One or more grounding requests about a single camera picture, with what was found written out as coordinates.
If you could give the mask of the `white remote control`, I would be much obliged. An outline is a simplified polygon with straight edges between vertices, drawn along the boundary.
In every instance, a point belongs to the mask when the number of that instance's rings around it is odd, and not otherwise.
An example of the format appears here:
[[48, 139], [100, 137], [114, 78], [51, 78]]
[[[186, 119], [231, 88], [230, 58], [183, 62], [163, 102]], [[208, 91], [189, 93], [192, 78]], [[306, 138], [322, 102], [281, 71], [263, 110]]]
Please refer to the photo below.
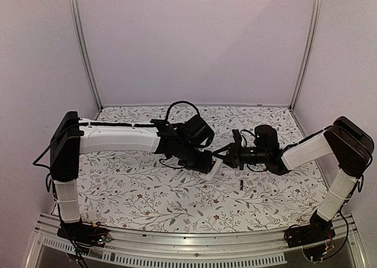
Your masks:
[[221, 159], [214, 160], [214, 164], [211, 170], [206, 174], [207, 181], [210, 181], [214, 177], [214, 175], [219, 171], [222, 164], [223, 164], [223, 160]]

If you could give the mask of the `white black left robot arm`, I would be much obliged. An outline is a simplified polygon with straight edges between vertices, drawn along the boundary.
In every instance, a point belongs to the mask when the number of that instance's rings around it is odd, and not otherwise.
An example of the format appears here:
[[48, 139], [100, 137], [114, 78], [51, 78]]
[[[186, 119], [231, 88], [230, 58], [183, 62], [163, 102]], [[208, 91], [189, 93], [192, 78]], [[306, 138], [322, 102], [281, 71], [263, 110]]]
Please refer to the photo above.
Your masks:
[[149, 123], [114, 123], [79, 118], [66, 113], [51, 138], [49, 167], [65, 232], [84, 240], [86, 225], [80, 222], [77, 178], [81, 154], [102, 151], [142, 151], [176, 158], [185, 169], [214, 176], [220, 163], [207, 147], [214, 138], [210, 126], [196, 114], [184, 123], [167, 119]]

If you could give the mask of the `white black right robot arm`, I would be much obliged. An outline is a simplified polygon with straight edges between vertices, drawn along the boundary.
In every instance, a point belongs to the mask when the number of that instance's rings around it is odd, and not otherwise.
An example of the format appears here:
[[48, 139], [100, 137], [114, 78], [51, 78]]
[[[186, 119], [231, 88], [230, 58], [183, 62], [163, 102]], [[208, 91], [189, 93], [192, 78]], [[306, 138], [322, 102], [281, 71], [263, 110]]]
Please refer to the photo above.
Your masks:
[[277, 131], [269, 125], [255, 127], [252, 147], [243, 146], [239, 130], [233, 130], [233, 138], [233, 143], [213, 155], [225, 165], [240, 170], [244, 165], [263, 164], [267, 171], [282, 176], [318, 158], [335, 156], [339, 171], [312, 215], [311, 224], [305, 228], [305, 237], [310, 242], [317, 242], [327, 233], [327, 224], [352, 196], [356, 183], [372, 162], [375, 149], [372, 137], [344, 116], [284, 149], [280, 148]]

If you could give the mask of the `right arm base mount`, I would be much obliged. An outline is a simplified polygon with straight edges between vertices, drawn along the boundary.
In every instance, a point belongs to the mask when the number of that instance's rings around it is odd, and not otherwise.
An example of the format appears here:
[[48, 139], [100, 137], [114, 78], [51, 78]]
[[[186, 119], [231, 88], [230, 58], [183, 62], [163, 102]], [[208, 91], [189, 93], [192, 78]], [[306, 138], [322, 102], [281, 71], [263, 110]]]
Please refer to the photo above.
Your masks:
[[303, 255], [310, 262], [321, 262], [333, 248], [335, 231], [332, 221], [320, 218], [317, 212], [311, 216], [309, 224], [290, 226], [284, 233], [289, 248], [302, 247]]

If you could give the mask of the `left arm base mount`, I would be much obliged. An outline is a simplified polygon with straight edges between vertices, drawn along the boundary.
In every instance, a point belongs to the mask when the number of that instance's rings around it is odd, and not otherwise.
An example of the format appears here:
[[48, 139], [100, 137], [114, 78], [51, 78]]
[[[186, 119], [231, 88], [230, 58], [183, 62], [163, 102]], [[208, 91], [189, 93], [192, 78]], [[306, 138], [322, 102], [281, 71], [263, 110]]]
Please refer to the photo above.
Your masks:
[[112, 240], [109, 230], [102, 227], [100, 222], [93, 224], [84, 224], [82, 221], [75, 223], [61, 222], [57, 236], [87, 247], [104, 247], [106, 243]]

